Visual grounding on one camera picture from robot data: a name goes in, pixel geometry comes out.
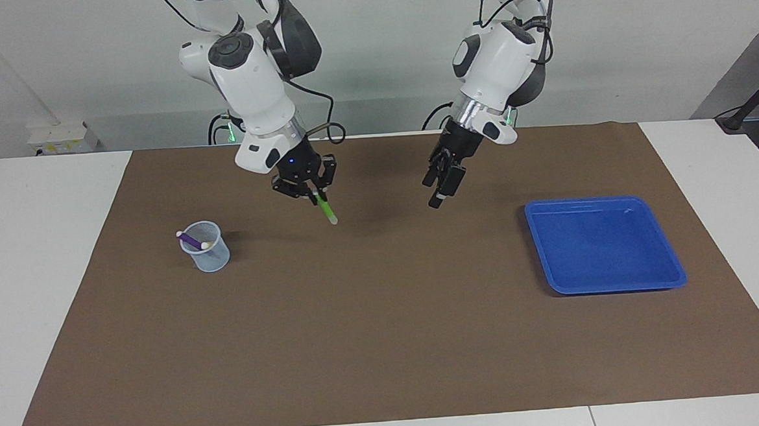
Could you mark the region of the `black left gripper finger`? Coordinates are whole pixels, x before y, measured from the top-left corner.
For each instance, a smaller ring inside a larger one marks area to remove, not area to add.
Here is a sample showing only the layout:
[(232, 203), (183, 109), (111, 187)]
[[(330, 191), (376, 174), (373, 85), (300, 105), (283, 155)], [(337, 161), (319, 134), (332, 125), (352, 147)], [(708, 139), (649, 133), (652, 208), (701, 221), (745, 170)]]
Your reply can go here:
[(430, 197), (428, 205), (432, 208), (439, 208), (443, 200), (453, 197), (461, 185), (465, 174), (466, 168), (462, 165), (453, 164), (442, 168), (440, 180), (437, 180), (434, 184), (433, 195)]
[(433, 150), (428, 158), (428, 169), (422, 179), (422, 184), (426, 187), (433, 187), (437, 180), (440, 180), (442, 174), (443, 162), (448, 159), (447, 150)]

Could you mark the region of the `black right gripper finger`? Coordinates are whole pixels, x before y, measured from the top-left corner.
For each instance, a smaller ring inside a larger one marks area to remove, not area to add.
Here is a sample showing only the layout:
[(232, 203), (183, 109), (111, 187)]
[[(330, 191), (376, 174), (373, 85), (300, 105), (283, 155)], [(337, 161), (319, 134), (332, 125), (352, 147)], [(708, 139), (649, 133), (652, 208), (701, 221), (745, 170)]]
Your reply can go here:
[(316, 185), (319, 201), (328, 203), (327, 189), (333, 183), (334, 174), (337, 168), (337, 159), (334, 154), (322, 155), (318, 174), (316, 175)]
[(289, 182), (281, 176), (274, 176), (271, 179), (272, 189), (275, 192), (286, 195), (290, 198), (305, 199), (308, 196), (308, 184), (306, 182)]

